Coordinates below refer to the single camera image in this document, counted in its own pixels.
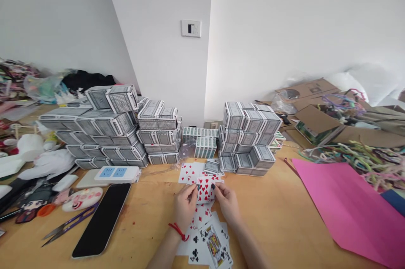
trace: black phone screen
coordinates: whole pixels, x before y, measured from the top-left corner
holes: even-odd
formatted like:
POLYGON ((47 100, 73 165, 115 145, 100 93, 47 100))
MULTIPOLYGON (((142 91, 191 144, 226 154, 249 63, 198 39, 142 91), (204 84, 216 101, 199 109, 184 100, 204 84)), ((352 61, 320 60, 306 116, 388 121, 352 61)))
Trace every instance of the black phone screen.
POLYGON ((73 258, 101 254, 121 213, 131 184, 111 185, 72 253, 73 258))

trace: pink sheet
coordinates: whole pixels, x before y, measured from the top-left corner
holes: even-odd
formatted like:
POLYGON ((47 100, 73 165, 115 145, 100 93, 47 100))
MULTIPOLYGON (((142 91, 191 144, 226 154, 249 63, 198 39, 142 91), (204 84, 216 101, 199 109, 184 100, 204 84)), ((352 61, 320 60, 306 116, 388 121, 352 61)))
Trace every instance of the pink sheet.
POLYGON ((339 246, 389 268, 405 268, 405 217, 352 167, 292 162, 339 246))

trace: power strip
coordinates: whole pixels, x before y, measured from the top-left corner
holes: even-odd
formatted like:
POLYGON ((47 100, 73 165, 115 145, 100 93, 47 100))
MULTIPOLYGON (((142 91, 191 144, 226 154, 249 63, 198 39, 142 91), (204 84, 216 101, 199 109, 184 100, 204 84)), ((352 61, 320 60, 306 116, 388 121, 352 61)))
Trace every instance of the power strip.
POLYGON ((134 183, 138 182, 140 175, 140 169, 135 166, 104 166, 94 180, 111 184, 134 183))

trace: scissors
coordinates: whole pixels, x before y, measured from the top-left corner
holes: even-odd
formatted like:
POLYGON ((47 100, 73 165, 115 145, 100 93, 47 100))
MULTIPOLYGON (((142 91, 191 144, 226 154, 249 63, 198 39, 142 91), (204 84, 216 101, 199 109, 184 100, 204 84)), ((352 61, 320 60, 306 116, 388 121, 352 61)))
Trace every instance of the scissors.
POLYGON ((53 230, 51 233, 47 234, 42 240, 47 239, 48 237, 51 237, 53 235, 53 237, 47 241, 45 244, 43 244, 41 246, 41 248, 43 246, 46 246, 47 244, 53 242, 54 240, 56 240, 57 238, 61 237, 63 234, 65 234, 66 232, 68 232, 71 228, 73 228, 74 226, 76 226, 77 224, 81 223, 83 220, 85 220, 86 218, 88 218, 90 215, 92 215, 97 207, 98 207, 99 203, 95 203, 94 205, 92 205, 91 207, 88 207, 87 209, 85 209, 82 213, 76 215, 75 217, 73 217, 72 219, 68 220, 67 222, 65 222, 64 224, 61 224, 59 227, 57 227, 55 230, 53 230))

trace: red string bracelet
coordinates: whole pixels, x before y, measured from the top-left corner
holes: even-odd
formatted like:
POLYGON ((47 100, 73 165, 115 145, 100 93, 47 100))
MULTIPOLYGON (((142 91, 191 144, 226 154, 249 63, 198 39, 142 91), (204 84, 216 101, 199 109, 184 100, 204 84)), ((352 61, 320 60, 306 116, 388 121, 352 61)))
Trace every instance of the red string bracelet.
POLYGON ((183 242, 186 242, 189 239, 190 235, 188 235, 186 238, 186 236, 183 234, 183 232, 180 230, 180 228, 178 227, 178 225, 176 223, 174 223, 174 225, 169 224, 169 226, 172 227, 173 229, 175 229, 181 235, 183 242))

